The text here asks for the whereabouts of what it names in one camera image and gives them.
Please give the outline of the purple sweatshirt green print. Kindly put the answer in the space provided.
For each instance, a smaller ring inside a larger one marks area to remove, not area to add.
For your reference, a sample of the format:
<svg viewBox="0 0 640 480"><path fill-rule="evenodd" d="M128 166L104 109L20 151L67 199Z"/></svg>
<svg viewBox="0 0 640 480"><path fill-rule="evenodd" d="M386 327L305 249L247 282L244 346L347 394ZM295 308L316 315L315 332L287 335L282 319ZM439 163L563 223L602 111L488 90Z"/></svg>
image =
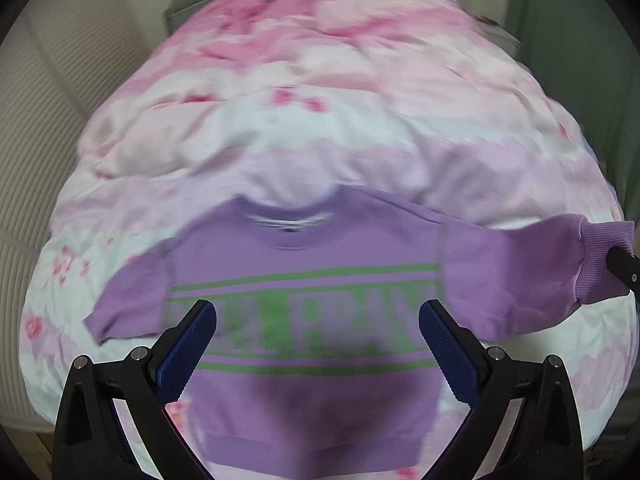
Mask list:
<svg viewBox="0 0 640 480"><path fill-rule="evenodd" d="M238 197L133 258L85 323L97 342L153 336L208 300L216 334L186 386L204 460L293 479L388 471L418 463L437 418L425 301L480 340L538 332L624 296L605 255L633 237L576 214L488 229L370 188L298 209Z"/></svg>

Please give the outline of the green curtain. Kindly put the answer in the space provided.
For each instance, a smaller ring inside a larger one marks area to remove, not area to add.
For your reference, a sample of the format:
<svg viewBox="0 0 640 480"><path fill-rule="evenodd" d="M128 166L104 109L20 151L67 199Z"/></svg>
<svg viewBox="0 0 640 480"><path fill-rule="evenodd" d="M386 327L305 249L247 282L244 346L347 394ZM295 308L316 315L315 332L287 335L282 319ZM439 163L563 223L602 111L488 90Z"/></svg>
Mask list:
<svg viewBox="0 0 640 480"><path fill-rule="evenodd" d="M605 0L510 0L518 57L568 109L630 220L639 218L639 52Z"/></svg>

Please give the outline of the pink floral duvet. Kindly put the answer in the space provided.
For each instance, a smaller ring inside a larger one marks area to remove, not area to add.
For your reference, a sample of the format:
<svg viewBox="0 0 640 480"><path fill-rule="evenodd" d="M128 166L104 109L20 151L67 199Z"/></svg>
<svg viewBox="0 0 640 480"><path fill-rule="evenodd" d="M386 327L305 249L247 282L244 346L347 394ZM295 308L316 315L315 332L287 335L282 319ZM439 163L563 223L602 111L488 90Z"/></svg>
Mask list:
<svg viewBox="0 0 640 480"><path fill-rule="evenodd" d="M77 155L21 320L27 395L47 420L76 356L118 360L159 335L93 339L85 320L108 281L229 200L298 209L349 186L488 229L627 222L574 117L454 0L215 0L93 113ZM592 445L631 374L634 297L484 342L560 356ZM210 471L265 475L204 460L189 411L186 392L168 408ZM414 477L464 414L443 380L418 463L351 475Z"/></svg>

